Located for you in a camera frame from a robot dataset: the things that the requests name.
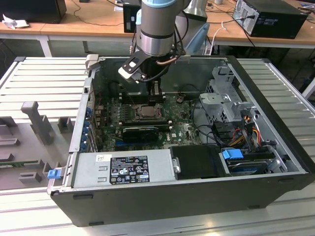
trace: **motherboard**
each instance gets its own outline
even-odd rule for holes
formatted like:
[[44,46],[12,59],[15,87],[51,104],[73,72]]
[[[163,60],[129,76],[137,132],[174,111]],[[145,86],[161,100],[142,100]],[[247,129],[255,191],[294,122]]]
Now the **motherboard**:
[[199,145],[201,140],[191,121],[192,100],[166,95],[162,103],[137,103],[129,96],[111,98],[103,104],[101,151],[166,149],[171,146]]

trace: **wooden desk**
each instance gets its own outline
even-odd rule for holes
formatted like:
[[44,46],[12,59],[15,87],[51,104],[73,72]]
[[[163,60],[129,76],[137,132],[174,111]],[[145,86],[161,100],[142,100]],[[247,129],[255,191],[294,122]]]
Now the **wooden desk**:
[[[300,6],[298,1],[286,1],[295,7]],[[92,0],[90,3],[80,3],[79,0],[65,0],[65,2],[67,13],[60,24],[31,23],[30,28],[16,30],[8,29],[6,26],[0,24],[0,38],[38,40],[46,57],[52,56],[51,40],[83,41],[86,52],[88,51],[87,41],[131,41],[132,34],[124,33],[123,13],[115,12],[114,5],[108,3],[106,0]],[[211,11],[207,13],[208,22],[220,23],[232,20],[232,17],[227,13],[214,11],[218,11],[218,9],[233,11],[234,6],[235,3],[233,0],[223,0],[223,5],[214,4],[213,8],[207,7]],[[220,30],[218,32],[215,44],[252,46],[242,28],[236,22],[226,23],[224,26],[227,30]],[[212,39],[214,33],[220,27],[220,24],[211,24],[208,36]],[[295,39],[251,37],[251,40],[257,47],[314,48],[315,24],[305,22]]]
[[80,3],[79,0],[73,1],[65,0],[67,12],[62,22],[58,25],[46,24],[41,29],[42,34],[109,37],[132,36],[130,33],[124,33],[123,12],[114,11],[115,6],[106,0],[93,0],[90,3]]

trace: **paper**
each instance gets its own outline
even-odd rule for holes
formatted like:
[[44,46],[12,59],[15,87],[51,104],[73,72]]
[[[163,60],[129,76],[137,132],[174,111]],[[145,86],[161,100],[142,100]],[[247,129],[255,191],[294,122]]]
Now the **paper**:
[[25,20],[13,20],[5,15],[3,15],[2,23],[4,23],[8,28],[14,29],[15,28],[22,28],[30,26]]
[[114,11],[123,11],[123,3],[121,1],[115,1],[115,4],[122,5],[122,7],[115,6]]

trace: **computer tower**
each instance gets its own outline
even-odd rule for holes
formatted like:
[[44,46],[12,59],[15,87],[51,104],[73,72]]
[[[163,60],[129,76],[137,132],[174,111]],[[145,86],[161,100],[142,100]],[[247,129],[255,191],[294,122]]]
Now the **computer tower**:
[[14,20],[58,24],[66,12],[64,0],[1,0],[0,19],[3,14]]
[[251,37],[289,39],[296,37],[307,16],[282,0],[238,0],[233,13]]

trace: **power supply label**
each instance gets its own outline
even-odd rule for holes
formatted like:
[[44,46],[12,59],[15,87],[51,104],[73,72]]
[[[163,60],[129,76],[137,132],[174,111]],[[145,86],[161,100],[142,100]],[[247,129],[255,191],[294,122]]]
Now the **power supply label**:
[[113,157],[110,159],[111,184],[150,182],[147,156]]

